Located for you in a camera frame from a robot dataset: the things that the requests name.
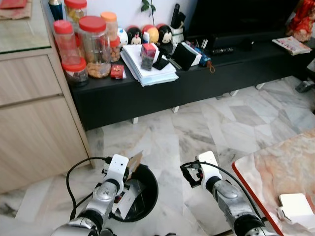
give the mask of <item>remote control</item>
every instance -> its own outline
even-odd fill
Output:
[[[211,55],[223,55],[223,54],[229,54],[233,52],[234,52],[233,48],[217,48],[217,49],[211,50]]]

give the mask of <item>black tv cabinet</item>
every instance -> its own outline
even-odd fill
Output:
[[[143,88],[125,66],[124,80],[90,78],[71,92],[81,122],[90,130],[290,75],[305,80],[313,58],[313,51],[291,56],[272,42],[261,42],[249,52],[235,48],[233,54],[213,57],[214,74],[194,66],[177,71],[176,81]]]

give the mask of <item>white wall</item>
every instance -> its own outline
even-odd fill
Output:
[[[153,23],[152,17],[149,17],[149,10],[141,12],[142,0],[87,0],[87,2],[88,15],[99,16],[103,11],[113,11],[117,14],[118,25],[124,29],[130,25],[142,28]],[[171,24],[176,3],[180,5],[180,11],[186,15],[185,26],[189,26],[197,0],[153,0],[153,5],[157,9],[154,13],[156,25]]]

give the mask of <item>robotic hand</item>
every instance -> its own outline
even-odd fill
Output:
[[[182,173],[192,188],[201,185],[203,189],[212,193],[235,235],[279,236],[265,227],[262,220],[245,201],[241,191],[229,182],[222,180],[217,168],[202,164],[205,162],[218,166],[213,153],[208,151],[198,155],[195,162],[182,165]],[[189,169],[198,170],[197,177],[199,180],[193,179]]]
[[[115,154],[101,186],[96,187],[92,199],[77,218],[60,226],[52,236],[98,236],[108,220],[115,197],[124,189],[124,175],[129,159]]]

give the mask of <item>marble table top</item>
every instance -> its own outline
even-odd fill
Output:
[[[283,236],[311,236],[281,221],[280,194],[304,193],[315,212],[315,129],[261,149],[232,165],[274,229]]]

